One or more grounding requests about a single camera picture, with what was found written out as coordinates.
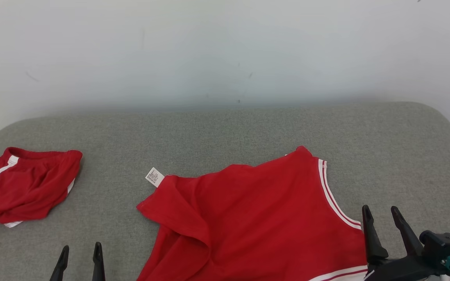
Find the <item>gray fabric surface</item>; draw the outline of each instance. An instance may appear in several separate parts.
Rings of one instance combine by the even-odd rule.
[[[48,280],[66,244],[64,280],[91,279],[96,241],[107,280],[135,280],[158,229],[136,210],[154,190],[144,179],[150,168],[199,176],[300,145],[329,162],[329,185],[349,217],[361,220],[370,206],[391,256],[405,254],[392,205],[418,235],[450,232],[450,123],[418,103],[45,117],[3,129],[0,155],[8,146],[78,149],[82,169],[47,218],[0,225],[0,280]]]

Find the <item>red jersey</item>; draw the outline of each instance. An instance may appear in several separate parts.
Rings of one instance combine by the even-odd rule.
[[[256,167],[166,176],[137,208],[161,226],[138,281],[362,281],[360,222],[300,146]]]

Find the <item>shorts waistband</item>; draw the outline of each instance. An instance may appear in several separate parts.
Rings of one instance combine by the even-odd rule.
[[[19,165],[57,163],[67,156],[77,157],[78,159],[81,159],[82,153],[76,150],[34,152],[13,147],[7,148],[3,153],[3,157],[7,158],[9,162],[14,162],[15,164],[18,162]]]

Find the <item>armhole trim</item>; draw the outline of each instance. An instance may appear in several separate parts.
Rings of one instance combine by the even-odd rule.
[[[338,270],[315,278],[309,281],[361,281],[366,273],[368,272],[368,267],[366,265],[361,265],[360,267],[351,267],[349,269]]]
[[[338,217],[345,224],[348,224],[352,228],[361,229],[361,223],[354,219],[350,219],[347,215],[345,215],[345,213],[343,213],[341,208],[336,203],[336,200],[334,199],[334,196],[332,195],[331,190],[329,189],[329,185],[327,184],[327,162],[319,159],[318,169],[320,176],[320,184],[322,185],[325,198],[327,200],[327,203],[329,203],[329,206],[331,206],[332,210],[336,213],[336,215],[338,215]]]

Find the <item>care label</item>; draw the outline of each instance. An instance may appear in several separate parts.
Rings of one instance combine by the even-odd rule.
[[[150,183],[152,183],[155,187],[159,187],[161,181],[163,181],[164,176],[154,167],[150,169],[150,172],[145,177]]]

